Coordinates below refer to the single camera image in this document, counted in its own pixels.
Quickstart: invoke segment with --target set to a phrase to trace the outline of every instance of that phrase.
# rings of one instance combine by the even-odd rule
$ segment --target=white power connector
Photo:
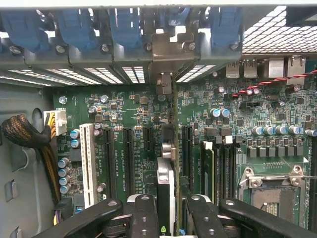
[[[46,121],[47,113],[55,114],[55,128],[56,128],[56,136],[62,135],[67,132],[67,119],[66,119],[66,111],[45,111],[44,112],[44,123]]]

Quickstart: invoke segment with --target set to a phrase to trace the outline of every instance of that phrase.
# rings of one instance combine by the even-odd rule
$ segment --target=silver capacitor
[[[60,177],[65,177],[66,175],[68,175],[70,172],[70,168],[69,167],[65,167],[64,169],[60,169],[58,171],[58,176]]]
[[[252,128],[253,135],[262,135],[262,132],[263,132],[263,130],[262,130],[262,127],[260,127],[260,126],[255,126]]]
[[[271,126],[266,126],[263,129],[263,132],[265,135],[273,135],[274,134],[274,128]]]
[[[69,159],[66,157],[61,158],[57,163],[58,167],[60,167],[61,169],[65,168],[68,164],[69,164]]]
[[[61,194],[67,194],[71,189],[70,183],[66,184],[65,186],[62,186],[59,188],[59,191]]]

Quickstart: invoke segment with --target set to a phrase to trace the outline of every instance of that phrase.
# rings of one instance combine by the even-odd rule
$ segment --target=pci slot
[[[95,157],[94,126],[91,123],[79,126],[81,141],[81,161],[83,168],[83,184],[85,208],[98,202],[97,175]]]
[[[143,127],[143,142],[144,150],[148,152],[153,151],[153,129],[150,126]]]
[[[188,177],[189,189],[193,192],[194,187],[194,160],[193,160],[193,127],[183,126],[183,175]]]
[[[130,195],[135,194],[133,129],[131,127],[123,128],[123,153],[125,188],[128,198]]]
[[[116,198],[114,138],[111,128],[104,129],[104,158],[106,162],[106,195],[107,198]]]

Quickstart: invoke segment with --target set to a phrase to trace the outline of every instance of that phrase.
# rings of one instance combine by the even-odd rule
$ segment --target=blue plastic clip
[[[49,38],[35,10],[3,11],[1,17],[12,43],[33,53],[49,50]]]
[[[138,9],[110,9],[111,34],[115,42],[127,49],[142,46],[141,29],[139,28]]]
[[[79,51],[97,47],[96,34],[88,9],[56,11],[59,30],[63,40]]]
[[[211,46],[225,47],[240,42],[241,18],[239,7],[212,7],[208,17],[211,25]]]

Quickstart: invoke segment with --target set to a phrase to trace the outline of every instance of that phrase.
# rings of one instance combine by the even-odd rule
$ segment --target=blue capacitor
[[[220,113],[224,118],[228,118],[230,116],[230,111],[226,108],[221,108]]]
[[[220,110],[213,108],[210,110],[210,117],[218,118],[220,116]]]
[[[78,148],[79,147],[79,140],[71,140],[71,142],[70,142],[70,146],[72,147],[72,148]]]

